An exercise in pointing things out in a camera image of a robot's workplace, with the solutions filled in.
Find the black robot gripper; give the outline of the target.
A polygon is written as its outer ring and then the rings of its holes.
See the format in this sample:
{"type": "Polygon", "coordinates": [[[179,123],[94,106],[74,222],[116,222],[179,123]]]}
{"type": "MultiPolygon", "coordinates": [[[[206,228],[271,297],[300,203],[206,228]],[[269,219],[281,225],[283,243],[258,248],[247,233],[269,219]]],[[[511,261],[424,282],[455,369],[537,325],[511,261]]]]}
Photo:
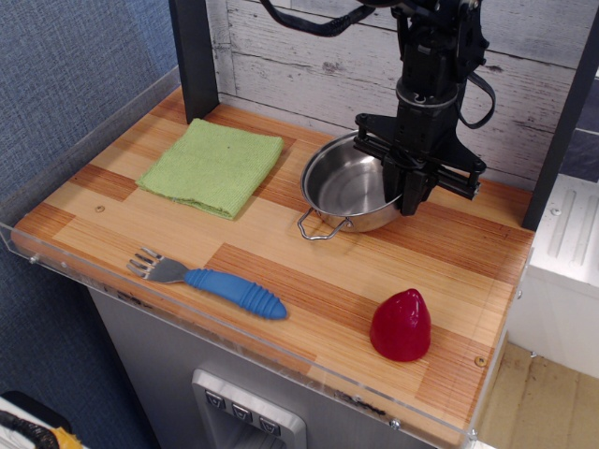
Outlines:
{"type": "Polygon", "coordinates": [[[455,105],[429,109],[401,101],[394,117],[356,116],[355,147],[381,161],[385,201],[402,198],[402,216],[416,214],[431,190],[474,198],[487,166],[457,136],[455,105]]]}

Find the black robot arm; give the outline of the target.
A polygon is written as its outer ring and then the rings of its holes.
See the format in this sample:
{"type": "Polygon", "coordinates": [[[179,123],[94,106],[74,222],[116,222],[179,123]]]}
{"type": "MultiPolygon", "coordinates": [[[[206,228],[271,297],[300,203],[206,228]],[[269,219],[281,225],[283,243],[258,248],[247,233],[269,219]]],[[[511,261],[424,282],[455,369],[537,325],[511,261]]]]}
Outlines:
{"type": "Polygon", "coordinates": [[[355,146],[380,160],[385,198],[403,216],[415,214],[436,186],[468,199],[477,194],[487,166],[460,142],[457,126],[465,121],[461,106],[469,83],[495,96],[475,73],[489,46],[479,2],[364,1],[326,23],[288,15],[269,1],[262,5],[282,26],[321,37],[338,36],[376,9],[389,8],[402,60],[397,113],[357,115],[355,146]]]}

